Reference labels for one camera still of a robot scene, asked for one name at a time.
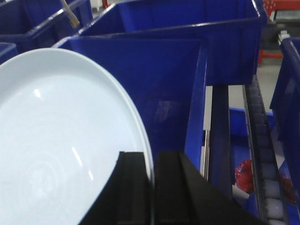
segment red object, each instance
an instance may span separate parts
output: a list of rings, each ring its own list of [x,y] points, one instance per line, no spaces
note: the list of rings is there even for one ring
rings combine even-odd
[[[281,53],[265,53],[262,49],[259,51],[258,64],[262,63],[263,58],[282,59]]]
[[[286,200],[290,203],[296,203],[292,181],[285,178],[281,173],[279,175],[282,181],[283,192]],[[250,159],[243,161],[240,166],[235,168],[234,176],[236,179],[236,186],[238,188],[242,189],[248,194],[254,192],[252,165]]]
[[[276,10],[300,10],[300,0],[264,0],[263,2],[269,18]]]
[[[269,20],[272,12],[277,10],[300,10],[300,0],[264,0],[263,2]],[[258,64],[262,63],[263,58],[281,59],[282,57],[282,54],[264,53],[260,50]]]
[[[243,161],[239,167],[234,170],[236,186],[243,191],[251,194],[254,192],[253,175],[251,160]]]
[[[107,0],[102,0],[102,6],[103,6],[103,8],[109,7],[109,4],[107,3]]]

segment blue plastic tray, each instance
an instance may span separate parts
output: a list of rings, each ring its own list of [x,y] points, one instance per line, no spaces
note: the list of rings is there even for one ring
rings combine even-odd
[[[69,0],[80,20],[73,29],[59,0],[13,0],[0,3],[0,42],[17,44],[19,53],[50,47],[92,20],[89,0]]]
[[[281,50],[284,58],[270,108],[300,206],[300,38],[283,40]]]
[[[266,22],[261,0],[140,0],[110,7],[79,35],[207,38],[212,60],[207,84],[246,84],[256,74]]]
[[[0,65],[18,54],[16,45],[13,43],[0,43]]]
[[[162,150],[185,151],[200,168],[207,64],[203,41],[72,37],[54,47],[91,58],[122,84],[141,115],[154,160]]]

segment ceramic plate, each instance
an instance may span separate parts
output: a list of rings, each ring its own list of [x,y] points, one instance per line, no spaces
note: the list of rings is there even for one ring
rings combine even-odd
[[[120,151],[143,151],[151,179],[140,116],[97,63],[39,49],[0,66],[0,224],[78,224]]]

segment conveyor belt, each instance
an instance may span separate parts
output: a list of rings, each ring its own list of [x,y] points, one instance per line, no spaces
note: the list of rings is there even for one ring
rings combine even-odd
[[[243,96],[259,218],[270,224],[289,224],[270,128],[256,75],[251,85],[243,86]]]

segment blue crate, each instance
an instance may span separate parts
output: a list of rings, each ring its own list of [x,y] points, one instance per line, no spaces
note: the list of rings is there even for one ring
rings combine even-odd
[[[73,29],[59,0],[13,0],[0,3],[0,42],[16,43],[19,53],[50,47],[92,20],[89,0],[69,0],[80,21]]]
[[[18,51],[15,44],[0,42],[0,65],[17,54]]]
[[[281,50],[284,58],[270,108],[300,206],[300,38],[283,40]]]
[[[121,83],[141,115],[154,160],[162,150],[185,151],[200,168],[207,74],[203,41],[72,37],[54,47],[91,58]]]
[[[212,60],[207,84],[234,85],[251,83],[256,74],[266,22],[261,0],[141,0],[110,7],[78,35],[207,38]]]

